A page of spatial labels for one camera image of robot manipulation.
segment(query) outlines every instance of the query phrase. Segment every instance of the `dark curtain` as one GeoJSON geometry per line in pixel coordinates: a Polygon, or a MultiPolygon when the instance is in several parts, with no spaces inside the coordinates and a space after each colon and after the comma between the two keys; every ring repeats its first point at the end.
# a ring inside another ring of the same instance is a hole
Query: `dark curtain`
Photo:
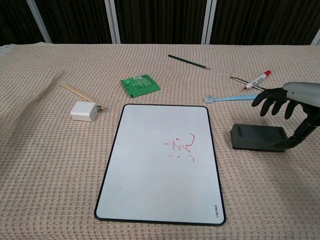
{"type": "Polygon", "coordinates": [[[35,0],[52,43],[111,44],[104,0],[35,0]]]}
{"type": "Polygon", "coordinates": [[[200,44],[207,0],[115,0],[123,44],[200,44]]]}
{"type": "Polygon", "coordinates": [[[320,0],[218,0],[211,44],[309,45],[320,0]]]}
{"type": "Polygon", "coordinates": [[[0,1],[0,46],[44,42],[26,0],[0,1]]]}

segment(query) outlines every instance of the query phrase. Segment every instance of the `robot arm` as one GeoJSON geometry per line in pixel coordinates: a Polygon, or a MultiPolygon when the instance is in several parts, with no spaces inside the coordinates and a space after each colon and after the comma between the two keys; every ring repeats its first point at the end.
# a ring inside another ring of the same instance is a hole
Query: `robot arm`
{"type": "Polygon", "coordinates": [[[283,104],[289,101],[284,118],[289,119],[297,105],[301,105],[307,114],[306,119],[294,131],[288,140],[278,143],[279,149],[291,149],[300,144],[306,137],[320,126],[320,83],[288,82],[280,88],[266,89],[253,101],[252,107],[258,106],[264,99],[260,116],[267,114],[274,104],[271,114],[276,115],[283,104]]]}

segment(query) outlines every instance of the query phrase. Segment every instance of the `green packet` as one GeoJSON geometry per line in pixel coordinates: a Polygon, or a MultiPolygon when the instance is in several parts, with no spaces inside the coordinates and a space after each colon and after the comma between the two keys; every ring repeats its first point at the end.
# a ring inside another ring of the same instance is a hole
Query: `green packet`
{"type": "Polygon", "coordinates": [[[160,90],[158,84],[148,74],[124,79],[121,83],[132,98],[160,90]]]}

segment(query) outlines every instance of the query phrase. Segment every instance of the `white dry erase board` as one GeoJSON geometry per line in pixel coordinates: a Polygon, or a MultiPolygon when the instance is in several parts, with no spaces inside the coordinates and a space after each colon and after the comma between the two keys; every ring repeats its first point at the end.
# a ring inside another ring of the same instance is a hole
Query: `white dry erase board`
{"type": "Polygon", "coordinates": [[[223,224],[207,108],[125,105],[94,213],[100,220],[223,224]]]}

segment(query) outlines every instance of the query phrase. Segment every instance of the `toothbrush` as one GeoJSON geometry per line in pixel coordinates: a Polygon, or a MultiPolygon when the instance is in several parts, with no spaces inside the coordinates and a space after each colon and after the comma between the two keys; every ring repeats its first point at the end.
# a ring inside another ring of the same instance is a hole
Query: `toothbrush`
{"type": "Polygon", "coordinates": [[[225,98],[214,98],[212,95],[207,95],[204,99],[204,102],[209,104],[218,101],[242,101],[242,100],[254,100],[258,94],[251,95],[240,95],[240,96],[229,96],[225,98]]]}

